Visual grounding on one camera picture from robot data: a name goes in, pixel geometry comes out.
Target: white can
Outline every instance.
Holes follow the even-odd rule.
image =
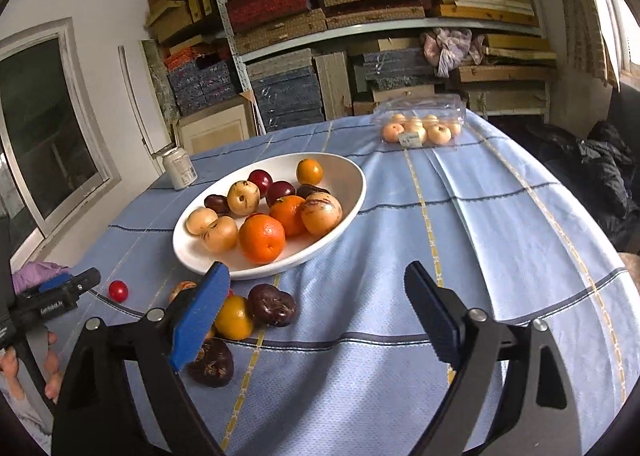
[[[181,147],[169,149],[162,155],[162,165],[164,165],[164,170],[169,173],[174,189],[184,189],[198,178],[189,154]]]

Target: metal shelving unit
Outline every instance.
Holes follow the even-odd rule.
[[[297,46],[309,45],[310,43],[317,43],[325,40],[334,40],[335,38],[353,36],[354,34],[367,34],[369,32],[380,32],[381,30],[431,29],[434,27],[465,27],[467,29],[505,30],[507,32],[519,32],[521,34],[540,36],[539,28],[528,27],[526,25],[514,25],[511,23],[487,20],[465,20],[462,18],[420,18],[417,20],[393,20],[389,22],[364,23],[361,25],[352,25],[350,27],[341,27],[340,29],[325,30],[324,32],[307,34],[306,36],[301,36],[293,40],[276,43],[276,45],[259,48],[253,52],[247,52],[240,57],[243,62],[249,62],[263,58],[264,56],[284,52],[285,50],[296,48]]]
[[[533,0],[536,7],[539,7],[539,0]],[[242,86],[242,90],[252,93],[251,81],[247,75],[245,63],[254,61],[255,59],[263,58],[273,54],[278,54],[292,48],[296,48],[303,45],[309,45],[311,43],[322,42],[325,40],[332,40],[335,38],[342,38],[345,36],[352,36],[354,34],[366,34],[373,32],[380,32],[384,30],[398,30],[398,29],[429,29],[433,27],[466,27],[471,29],[488,29],[488,30],[503,30],[506,32],[519,32],[521,34],[529,34],[532,36],[546,37],[544,23],[540,15],[538,17],[540,22],[540,28],[529,27],[524,25],[508,24],[503,22],[494,22],[489,20],[468,20],[461,18],[420,18],[411,20],[395,20],[389,22],[378,22],[370,24],[354,25],[350,27],[343,27],[340,29],[325,30],[324,32],[317,32],[315,34],[309,34],[300,38],[295,38],[276,45],[267,46],[259,50],[254,50],[247,54],[240,55],[236,48],[236,41],[234,32],[229,21],[228,12],[226,10],[226,0],[216,0],[218,4],[218,11],[222,19],[225,35],[231,49],[231,54],[234,60],[234,64],[238,71],[238,77]],[[546,83],[547,93],[550,92],[549,84]],[[252,96],[252,104],[254,106],[254,116],[259,134],[265,133],[264,123],[262,117],[258,111],[255,98]],[[545,120],[548,120],[549,102],[547,97],[547,107],[543,110],[542,114],[545,116]],[[539,110],[535,112],[533,110],[519,110],[518,113],[510,112],[509,114],[541,114]]]

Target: tablecloth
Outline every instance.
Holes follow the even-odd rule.
[[[50,324],[63,363],[86,319],[135,321],[198,280],[172,251],[187,204],[222,176],[284,153],[325,151],[367,178],[362,209],[321,254],[275,277],[232,284],[246,295],[277,283],[299,303],[294,325],[230,342],[236,375],[211,389],[183,375],[212,434],[230,455],[408,454],[446,393],[440,363],[403,291],[419,260],[469,308],[499,321],[544,318],[574,388],[586,452],[636,383],[640,297],[620,257],[578,201],[524,149],[468,115],[458,145],[403,151],[382,144],[370,116],[283,129],[193,157],[197,181],[175,191],[161,176],[108,227],[74,268],[102,282],[78,311]],[[129,285],[112,303],[113,279]],[[131,369],[149,439],[166,447]],[[483,441],[502,385],[497,365],[468,447]]]

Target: fruit bowl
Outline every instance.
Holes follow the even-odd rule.
[[[255,265],[244,257],[239,248],[222,254],[210,253],[200,242],[199,237],[190,235],[186,229],[189,214],[202,207],[204,199],[209,194],[227,194],[234,182],[245,180],[255,169],[263,169],[270,173],[274,180],[286,180],[295,187],[296,167],[300,160],[317,160],[324,171],[324,178],[320,186],[333,194],[342,206],[343,218],[338,226],[326,236],[316,239],[310,234],[287,239],[283,252],[275,261],[266,265]],[[221,261],[229,268],[231,279],[255,279],[257,277],[272,276],[315,256],[322,248],[336,240],[350,225],[362,207],[367,192],[367,181],[362,170],[351,160],[329,153],[291,153],[272,159],[261,160],[245,166],[219,181],[212,183],[187,205],[180,215],[174,228],[174,253],[185,267],[197,274],[205,274],[214,261]],[[258,212],[268,214],[269,207],[264,198],[260,201]],[[244,223],[245,217],[233,216],[238,227]]]

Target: sticker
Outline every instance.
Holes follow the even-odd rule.
[[[402,147],[422,147],[422,141],[417,131],[409,131],[408,133],[400,133],[398,140]]]

